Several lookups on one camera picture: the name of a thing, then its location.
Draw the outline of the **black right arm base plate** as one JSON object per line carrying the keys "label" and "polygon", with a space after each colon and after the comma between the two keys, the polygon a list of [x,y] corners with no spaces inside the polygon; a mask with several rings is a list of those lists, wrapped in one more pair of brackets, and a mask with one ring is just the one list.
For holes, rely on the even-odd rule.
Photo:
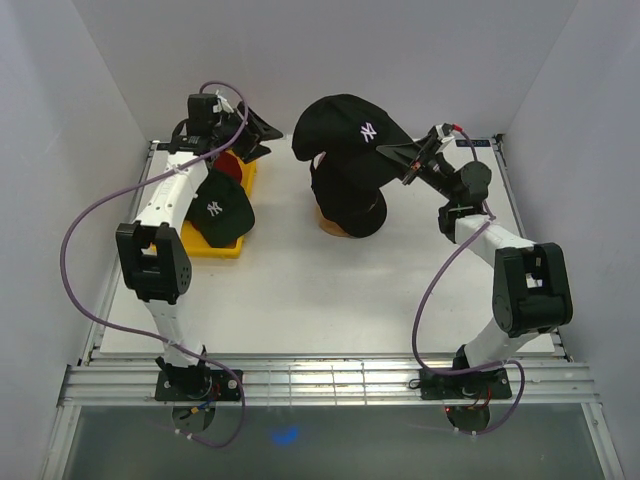
{"label": "black right arm base plate", "polygon": [[419,371],[418,389],[423,400],[465,400],[485,398],[510,399],[512,390],[506,370],[500,368],[486,372],[459,376],[445,376]]}

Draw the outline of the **dark green NY cap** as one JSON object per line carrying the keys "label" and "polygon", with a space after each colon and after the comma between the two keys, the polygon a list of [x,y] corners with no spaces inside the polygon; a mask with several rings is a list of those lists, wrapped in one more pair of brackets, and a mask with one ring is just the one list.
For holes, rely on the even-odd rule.
{"label": "dark green NY cap", "polygon": [[186,219],[211,248],[225,248],[255,225],[249,198],[241,186],[225,173],[213,169],[196,192]]}

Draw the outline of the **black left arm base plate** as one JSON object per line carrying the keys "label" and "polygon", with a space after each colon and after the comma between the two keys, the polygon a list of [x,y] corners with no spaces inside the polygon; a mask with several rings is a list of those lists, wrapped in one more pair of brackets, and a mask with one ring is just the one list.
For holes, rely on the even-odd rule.
{"label": "black left arm base plate", "polygon": [[161,371],[153,398],[160,402],[239,401],[239,380],[243,371],[234,370],[233,373],[236,377],[220,369]]}

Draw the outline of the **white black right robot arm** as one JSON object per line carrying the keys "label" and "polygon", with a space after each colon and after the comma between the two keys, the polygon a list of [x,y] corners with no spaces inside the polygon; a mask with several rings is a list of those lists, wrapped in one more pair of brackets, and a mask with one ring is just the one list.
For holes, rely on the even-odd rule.
{"label": "white black right robot arm", "polygon": [[441,124],[418,141],[376,149],[400,166],[403,184],[421,179],[445,198],[438,226],[455,244],[454,253],[469,250],[493,270],[489,323],[459,349],[454,366],[422,367],[430,377],[451,379],[458,394],[474,397],[487,386],[487,373],[502,369],[526,343],[570,323],[574,308],[562,248],[535,243],[497,224],[487,203],[488,166],[473,159],[455,168],[446,160],[446,147],[463,132],[458,125]]}

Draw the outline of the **black NY baseball cap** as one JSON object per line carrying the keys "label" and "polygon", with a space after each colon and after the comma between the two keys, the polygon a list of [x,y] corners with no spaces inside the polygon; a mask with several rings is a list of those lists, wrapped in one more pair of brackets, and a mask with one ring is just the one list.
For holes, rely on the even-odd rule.
{"label": "black NY baseball cap", "polygon": [[297,160],[320,153],[359,156],[380,145],[406,144],[411,137],[381,107],[352,94],[325,96],[309,105],[294,128]]}

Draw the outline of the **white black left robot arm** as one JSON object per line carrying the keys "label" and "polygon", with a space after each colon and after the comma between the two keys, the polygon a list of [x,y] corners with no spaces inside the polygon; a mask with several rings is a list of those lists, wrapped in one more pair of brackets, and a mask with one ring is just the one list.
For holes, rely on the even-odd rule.
{"label": "white black left robot arm", "polygon": [[187,112],[170,140],[158,146],[167,154],[162,180],[136,218],[118,226],[115,238],[124,283],[150,312],[164,344],[157,365],[171,387],[197,400],[209,394],[213,381],[204,346],[180,318],[192,280],[181,228],[221,153],[231,151],[248,164],[269,153],[266,142],[283,135],[245,102],[231,106],[220,93],[190,95]]}

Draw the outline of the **aluminium table frame rail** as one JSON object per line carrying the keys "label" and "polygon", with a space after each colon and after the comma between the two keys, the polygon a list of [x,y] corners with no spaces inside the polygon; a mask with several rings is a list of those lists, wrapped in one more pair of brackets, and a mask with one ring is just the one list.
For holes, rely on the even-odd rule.
{"label": "aluminium table frame rail", "polygon": [[[243,373],[250,407],[409,406],[421,403],[418,366],[409,358],[231,358]],[[507,368],[522,404],[597,403],[588,365],[559,357],[523,357]],[[167,381],[149,359],[96,359],[67,370],[61,406],[159,406]]]}

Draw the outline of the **yellow plastic bin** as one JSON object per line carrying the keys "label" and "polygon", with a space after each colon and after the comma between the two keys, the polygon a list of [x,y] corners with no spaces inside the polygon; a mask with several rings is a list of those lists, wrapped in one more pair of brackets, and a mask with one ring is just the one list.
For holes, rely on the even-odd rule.
{"label": "yellow plastic bin", "polygon": [[256,168],[224,152],[196,192],[181,229],[191,258],[237,259],[255,225],[249,200]]}

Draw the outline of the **black cap gold logo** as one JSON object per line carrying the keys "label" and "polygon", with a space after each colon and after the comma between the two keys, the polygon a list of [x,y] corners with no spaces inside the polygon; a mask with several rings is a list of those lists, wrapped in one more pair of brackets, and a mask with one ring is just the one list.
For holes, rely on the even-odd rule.
{"label": "black cap gold logo", "polygon": [[387,204],[379,189],[367,190],[354,184],[325,159],[324,153],[311,161],[309,171],[316,221],[322,215],[353,239],[369,237],[381,229],[387,218]]}

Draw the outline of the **red baseball cap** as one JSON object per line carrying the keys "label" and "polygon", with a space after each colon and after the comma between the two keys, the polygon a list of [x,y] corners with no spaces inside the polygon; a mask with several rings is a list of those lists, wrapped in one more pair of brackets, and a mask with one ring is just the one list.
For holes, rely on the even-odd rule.
{"label": "red baseball cap", "polygon": [[229,152],[220,153],[212,167],[218,171],[229,175],[237,183],[241,183],[243,179],[243,170],[238,159]]}

